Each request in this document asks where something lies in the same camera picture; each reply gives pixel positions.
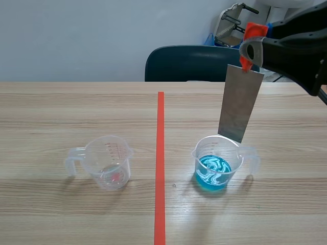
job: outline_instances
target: metal sheet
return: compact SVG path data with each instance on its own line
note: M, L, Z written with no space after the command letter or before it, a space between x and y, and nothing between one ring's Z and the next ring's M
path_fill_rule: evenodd
M218 134L241 143L264 75L228 65Z

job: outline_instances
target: wooden table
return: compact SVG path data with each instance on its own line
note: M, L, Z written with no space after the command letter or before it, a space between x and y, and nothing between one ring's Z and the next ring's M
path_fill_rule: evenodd
M224 83L0 83L0 244L153 244L157 92L166 96L168 245L325 245L327 107L265 83L243 143L262 158L225 192L192 180L191 150L217 133ZM134 148L126 188L100 190L68 149L103 135Z

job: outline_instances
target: empty measuring cup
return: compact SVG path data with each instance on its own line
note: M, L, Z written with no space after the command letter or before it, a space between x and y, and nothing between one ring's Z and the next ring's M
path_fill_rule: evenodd
M133 150L117 136L103 136L86 147L72 148L65 160L69 176L76 175L75 161L80 161L102 189L115 190L124 186L131 176L129 158Z
M260 164L255 148L241 147L220 135L201 139L192 151L192 156L195 158L196 179L209 190L226 187L245 161L250 163L251 174L258 171Z

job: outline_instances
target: blue liquid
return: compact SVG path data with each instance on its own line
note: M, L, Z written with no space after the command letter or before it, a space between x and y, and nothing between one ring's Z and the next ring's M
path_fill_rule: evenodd
M221 157L209 155L200 158L201 163L214 171L228 173L231 172L229 164ZM208 190L221 190L226 187L230 175L215 174L200 164L195 172L196 180L202 187Z

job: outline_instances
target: blue object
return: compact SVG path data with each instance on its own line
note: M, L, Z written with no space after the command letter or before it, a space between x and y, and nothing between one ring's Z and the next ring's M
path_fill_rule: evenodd
M214 34L213 33L209 34L209 36L207 37L204 45L215 46L215 39L214 39Z
M229 164L221 157L208 155L200 158L201 163L210 171L199 164L195 171L196 180L207 190L221 190L227 186L230 175L218 174L216 172L231 172Z
M272 23L268 23L267 26L268 26L268 32L267 32L266 37L273 38L272 37Z

